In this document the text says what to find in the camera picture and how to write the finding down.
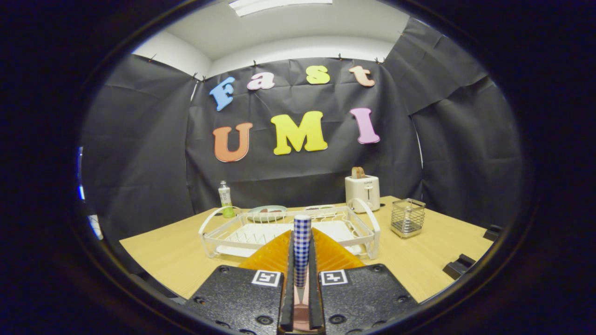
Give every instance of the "plastic bottle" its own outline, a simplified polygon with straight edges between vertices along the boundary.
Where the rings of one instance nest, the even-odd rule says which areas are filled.
[[[229,187],[226,185],[226,182],[222,180],[221,186],[219,187],[219,198],[222,201],[222,207],[225,206],[232,206],[232,198],[229,194]],[[234,209],[233,208],[226,208],[223,211],[224,218],[233,218],[234,217]]]

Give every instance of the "yellow letter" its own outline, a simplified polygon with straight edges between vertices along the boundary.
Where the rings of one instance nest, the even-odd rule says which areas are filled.
[[[321,118],[323,113],[320,111],[309,111],[302,117],[300,127],[292,121],[289,115],[277,115],[271,118],[271,123],[275,124],[277,132],[277,147],[273,150],[276,155],[289,154],[292,149],[288,145],[286,138],[296,151],[302,149],[304,138],[306,137],[306,151],[318,151],[327,149],[327,143],[323,140],[323,131],[321,130]]]
[[[327,74],[327,68],[322,65],[313,65],[306,68],[306,81],[311,85],[328,83],[331,77]]]

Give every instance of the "wall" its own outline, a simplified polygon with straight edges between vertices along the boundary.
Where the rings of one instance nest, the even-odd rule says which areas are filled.
[[[177,38],[173,34],[162,31],[139,46],[133,54],[153,58],[197,78],[207,78],[220,73],[239,69],[257,63],[270,61],[331,57],[337,58],[341,53],[344,58],[383,61],[394,43],[370,38],[348,36],[313,36],[285,39],[267,44],[253,46],[239,52],[211,61],[197,48]]]
[[[369,38],[355,38],[348,36],[313,36],[292,38],[261,44],[224,56],[213,62],[209,75],[212,77],[223,72],[239,69],[257,63],[270,61],[331,57],[337,58],[341,53],[343,58],[355,58],[383,61],[394,43]]]
[[[154,35],[132,53],[147,58],[155,55],[154,60],[191,76],[198,72],[197,78],[207,76],[212,63],[200,50],[166,31]]]

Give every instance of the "table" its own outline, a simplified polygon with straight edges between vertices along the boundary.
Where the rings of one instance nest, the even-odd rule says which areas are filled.
[[[383,263],[419,302],[435,295],[453,283],[443,272],[449,262],[465,254],[480,259],[492,242],[483,238],[486,229],[425,209],[421,234],[399,238],[390,230],[393,201],[396,197],[381,198],[385,206],[373,212],[381,228],[378,257],[361,256],[367,264]],[[198,229],[214,209],[191,216],[137,236],[121,240],[126,251],[157,281],[189,299],[213,270],[221,265],[239,265],[245,258],[217,255],[208,258],[198,236]],[[366,213],[358,215],[369,227]],[[215,216],[205,229],[211,231],[226,220]]]

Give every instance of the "toaster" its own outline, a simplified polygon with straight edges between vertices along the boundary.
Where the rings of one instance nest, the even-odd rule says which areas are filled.
[[[360,198],[371,210],[381,208],[381,195],[378,188],[378,177],[366,175],[364,178],[346,177],[346,202],[353,198]],[[358,201],[352,203],[356,213],[364,213],[366,210]]]

